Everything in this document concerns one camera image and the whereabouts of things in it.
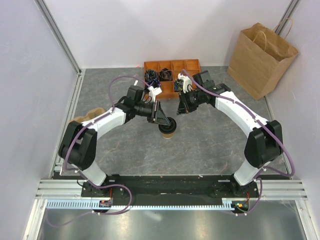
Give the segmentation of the brown paper coffee cup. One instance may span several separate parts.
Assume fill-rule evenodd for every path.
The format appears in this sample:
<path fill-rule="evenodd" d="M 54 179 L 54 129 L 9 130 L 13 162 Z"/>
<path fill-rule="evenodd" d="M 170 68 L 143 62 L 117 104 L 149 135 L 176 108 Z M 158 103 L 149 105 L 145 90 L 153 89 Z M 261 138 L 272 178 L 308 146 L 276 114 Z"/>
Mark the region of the brown paper coffee cup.
<path fill-rule="evenodd" d="M 174 135 L 174 131 L 160 131 L 161 135 L 165 138 L 165 139 L 170 139 L 173 135 Z"/>

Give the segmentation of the cardboard cup carrier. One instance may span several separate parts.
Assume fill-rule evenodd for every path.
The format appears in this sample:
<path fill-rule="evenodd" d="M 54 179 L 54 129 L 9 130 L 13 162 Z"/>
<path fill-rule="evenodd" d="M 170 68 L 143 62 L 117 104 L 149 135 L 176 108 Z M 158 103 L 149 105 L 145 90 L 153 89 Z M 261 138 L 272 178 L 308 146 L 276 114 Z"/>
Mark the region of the cardboard cup carrier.
<path fill-rule="evenodd" d="M 92 110 L 90 110 L 85 116 L 77 116 L 73 119 L 71 119 L 69 122 L 77 122 L 77 123 L 82 123 L 82 122 L 86 122 L 86 121 L 90 121 L 102 114 L 104 114 L 106 112 L 106 110 L 102 107 L 97 107 L 94 108 Z"/>

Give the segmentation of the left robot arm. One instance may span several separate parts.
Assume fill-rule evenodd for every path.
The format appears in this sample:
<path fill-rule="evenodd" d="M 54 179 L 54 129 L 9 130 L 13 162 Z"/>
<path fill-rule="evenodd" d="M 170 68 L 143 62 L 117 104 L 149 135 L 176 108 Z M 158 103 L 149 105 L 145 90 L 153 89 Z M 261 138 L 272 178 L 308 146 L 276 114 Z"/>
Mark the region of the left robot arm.
<path fill-rule="evenodd" d="M 149 88 L 151 102 L 146 103 L 142 100 L 144 89 L 132 85 L 115 107 L 93 119 L 83 122 L 73 120 L 68 124 L 58 155 L 65 163 L 75 166 L 93 184 L 92 191 L 99 197 L 106 196 L 110 191 L 110 185 L 105 181 L 106 173 L 95 162 L 97 141 L 100 137 L 126 124 L 135 116 L 146 117 L 149 123 L 157 124 L 162 134 L 170 135 L 175 132 L 176 121 L 165 115 L 160 101 L 156 100 L 159 92 L 159 88 L 151 86 Z"/>

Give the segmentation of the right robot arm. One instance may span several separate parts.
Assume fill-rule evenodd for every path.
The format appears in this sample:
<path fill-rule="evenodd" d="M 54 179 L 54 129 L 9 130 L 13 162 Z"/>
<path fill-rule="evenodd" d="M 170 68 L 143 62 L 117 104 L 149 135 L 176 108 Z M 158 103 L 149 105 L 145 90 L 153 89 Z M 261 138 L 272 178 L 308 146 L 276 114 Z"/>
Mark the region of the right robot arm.
<path fill-rule="evenodd" d="M 235 197 L 247 191 L 247 185 L 259 171 L 283 153 L 282 126 L 269 121 L 249 109 L 224 83 L 215 84 L 208 71 L 195 74 L 192 78 L 182 73 L 177 75 L 179 105 L 177 114 L 189 114 L 199 105 L 208 104 L 227 115 L 247 137 L 245 161 L 232 175 L 229 191 Z"/>

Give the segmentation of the brown paper bag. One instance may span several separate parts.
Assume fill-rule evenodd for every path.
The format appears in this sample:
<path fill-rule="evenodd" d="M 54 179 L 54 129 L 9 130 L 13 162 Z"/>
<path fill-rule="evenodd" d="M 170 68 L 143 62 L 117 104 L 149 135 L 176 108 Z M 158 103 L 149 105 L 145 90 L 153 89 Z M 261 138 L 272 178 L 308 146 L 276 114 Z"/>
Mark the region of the brown paper bag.
<path fill-rule="evenodd" d="M 271 93 L 299 51 L 261 23 L 241 30 L 227 73 L 255 100 Z"/>

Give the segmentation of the black cup lid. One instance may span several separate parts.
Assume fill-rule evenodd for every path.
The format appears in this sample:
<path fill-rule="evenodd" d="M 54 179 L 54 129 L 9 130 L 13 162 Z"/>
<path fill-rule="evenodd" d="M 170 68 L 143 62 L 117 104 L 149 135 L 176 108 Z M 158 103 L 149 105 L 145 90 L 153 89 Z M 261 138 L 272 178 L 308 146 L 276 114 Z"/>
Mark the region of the black cup lid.
<path fill-rule="evenodd" d="M 170 125 L 159 124 L 158 128 L 161 133 L 168 135 L 168 134 L 172 134 L 176 131 L 177 123 L 176 123 L 175 119 L 172 117 L 167 117 L 167 119 L 169 120 Z"/>

